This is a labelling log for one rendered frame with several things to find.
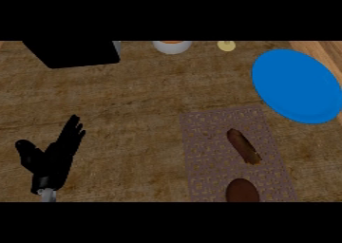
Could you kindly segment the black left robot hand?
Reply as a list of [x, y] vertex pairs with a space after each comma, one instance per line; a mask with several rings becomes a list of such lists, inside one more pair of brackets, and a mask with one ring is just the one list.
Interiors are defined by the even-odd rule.
[[72, 157], [86, 135], [80, 117], [72, 115], [62, 129], [59, 138], [43, 151], [28, 140], [15, 143], [21, 165], [32, 173], [31, 193], [44, 189], [58, 191], [68, 180]]

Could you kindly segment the brown chocolate cupcake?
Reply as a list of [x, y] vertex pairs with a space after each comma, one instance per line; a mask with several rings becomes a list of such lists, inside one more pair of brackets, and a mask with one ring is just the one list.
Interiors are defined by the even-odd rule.
[[260, 193], [254, 184], [243, 178], [236, 178], [226, 189], [227, 202], [258, 202]]

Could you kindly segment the blue plate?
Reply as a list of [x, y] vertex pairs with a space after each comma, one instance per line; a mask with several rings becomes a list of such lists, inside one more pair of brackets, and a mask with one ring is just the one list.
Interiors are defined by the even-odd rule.
[[292, 49], [269, 50], [254, 61], [251, 79], [260, 98], [286, 119], [320, 124], [336, 118], [342, 88], [316, 58]]

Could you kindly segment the black appliance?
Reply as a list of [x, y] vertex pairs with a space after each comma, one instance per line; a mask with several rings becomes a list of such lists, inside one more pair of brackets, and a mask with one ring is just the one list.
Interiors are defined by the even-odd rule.
[[24, 45], [49, 68], [121, 62], [120, 41], [24, 41]]

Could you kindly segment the long brown bread roll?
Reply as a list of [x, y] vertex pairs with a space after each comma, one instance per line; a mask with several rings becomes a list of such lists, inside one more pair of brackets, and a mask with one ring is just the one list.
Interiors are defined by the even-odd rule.
[[251, 144], [251, 142], [248, 141], [245, 135], [242, 134], [242, 132], [232, 128], [227, 131], [227, 140], [232, 143], [236, 151], [239, 152], [243, 162], [248, 164], [260, 164], [261, 163], [261, 156]]

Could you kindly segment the white cup with orange content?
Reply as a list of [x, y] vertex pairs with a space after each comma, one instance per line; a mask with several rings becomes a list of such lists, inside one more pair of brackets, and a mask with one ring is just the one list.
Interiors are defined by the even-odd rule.
[[155, 48], [159, 52], [165, 54], [180, 54], [190, 48], [192, 42], [181, 41], [179, 43], [164, 43], [161, 41], [153, 41]]

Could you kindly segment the pale yellow round object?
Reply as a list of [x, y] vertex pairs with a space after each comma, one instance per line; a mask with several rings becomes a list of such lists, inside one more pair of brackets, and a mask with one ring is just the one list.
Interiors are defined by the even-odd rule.
[[230, 52], [236, 49], [236, 43], [233, 41], [218, 41], [217, 46], [226, 52]]

